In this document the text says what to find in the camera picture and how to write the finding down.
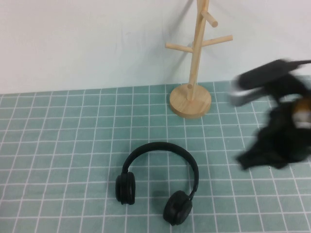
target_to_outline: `round wooden base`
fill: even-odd
[[[188,84],[176,87],[170,95],[172,111],[180,117],[199,118],[208,112],[211,103],[210,93],[202,86],[197,85],[194,100],[187,100]]]

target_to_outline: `headphone ear cup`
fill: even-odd
[[[133,205],[135,203],[135,176],[132,172],[127,173],[127,203]]]
[[[116,198],[121,204],[135,203],[135,177],[132,172],[121,173],[116,179]]]
[[[171,195],[165,205],[163,218],[172,226],[182,224],[192,209],[192,201],[184,191],[177,191]]]

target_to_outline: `black headphones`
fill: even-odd
[[[168,142],[152,142],[135,149],[125,160],[122,173],[116,180],[116,198],[121,204],[135,203],[135,177],[128,171],[131,163],[140,155],[153,150],[167,150],[183,157],[194,173],[193,190],[188,196],[184,191],[175,192],[165,205],[163,218],[172,226],[183,223],[192,209],[192,198],[199,186],[199,169],[193,156],[180,146]]]

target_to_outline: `wooden coat rack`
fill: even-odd
[[[197,85],[202,47],[223,43],[233,39],[232,35],[228,35],[203,41],[206,21],[213,28],[218,26],[218,22],[208,12],[208,4],[209,0],[197,0],[198,13],[192,47],[171,43],[165,44],[165,47],[168,49],[192,53],[189,83],[176,87],[170,95],[172,111],[184,118],[199,118],[210,109],[210,93],[204,87]]]

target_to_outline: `green grid mat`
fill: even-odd
[[[309,161],[241,171],[234,160],[273,103],[234,108],[229,82],[202,85],[212,105],[194,120],[170,110],[176,85],[1,96],[0,232],[311,232]],[[192,171],[177,155],[135,160],[135,204],[115,199],[125,158],[152,141],[186,148],[199,166],[193,209],[180,226],[162,218],[173,192],[191,190]]]

